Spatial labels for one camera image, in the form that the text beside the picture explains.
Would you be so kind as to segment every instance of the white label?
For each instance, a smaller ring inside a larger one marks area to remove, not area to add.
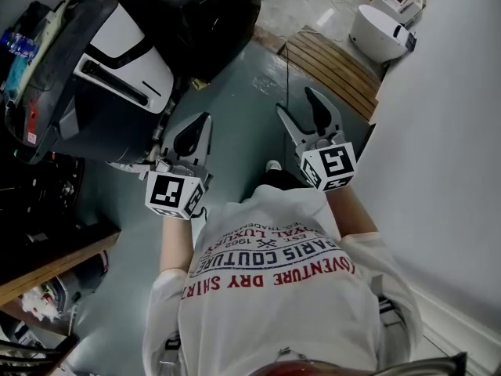
[[[28,132],[28,142],[35,145],[37,143],[37,136],[35,134],[32,134],[31,132]]]

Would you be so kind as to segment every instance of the plastic bottle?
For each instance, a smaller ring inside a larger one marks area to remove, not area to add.
[[[4,32],[0,45],[4,45],[11,53],[33,59],[38,53],[40,45],[31,39],[16,32]]]

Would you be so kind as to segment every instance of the white shoe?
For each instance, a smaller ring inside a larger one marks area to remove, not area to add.
[[[266,163],[266,172],[269,172],[270,170],[282,170],[282,166],[280,163],[276,160],[270,160],[268,163]]]

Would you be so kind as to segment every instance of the wooden pallet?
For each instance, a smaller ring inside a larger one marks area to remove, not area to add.
[[[305,27],[287,41],[280,55],[370,120],[376,109],[380,81],[339,46]]]

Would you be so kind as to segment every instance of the floor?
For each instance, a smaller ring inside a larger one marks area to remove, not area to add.
[[[361,4],[369,4],[369,0],[262,0],[257,25],[283,39],[308,25],[380,74],[380,66],[360,52],[348,37]]]
[[[313,129],[304,88],[318,89],[337,105],[356,151],[369,129],[366,121],[302,72],[289,70],[290,112],[306,129]],[[171,126],[202,110],[213,119],[207,168],[214,179],[200,203],[209,211],[248,197],[269,159],[296,171],[292,142],[275,110],[277,102],[285,103],[286,79],[286,64],[250,42],[209,87],[190,90],[176,108]],[[101,211],[122,233],[110,252],[110,271],[103,284],[81,307],[76,332],[83,341],[69,359],[75,370],[102,376],[142,374],[142,335],[150,288],[158,273],[161,226],[161,217],[144,206],[145,191],[146,183],[137,176],[88,161],[80,213],[92,221]],[[193,220],[196,235],[203,224],[202,219]]]

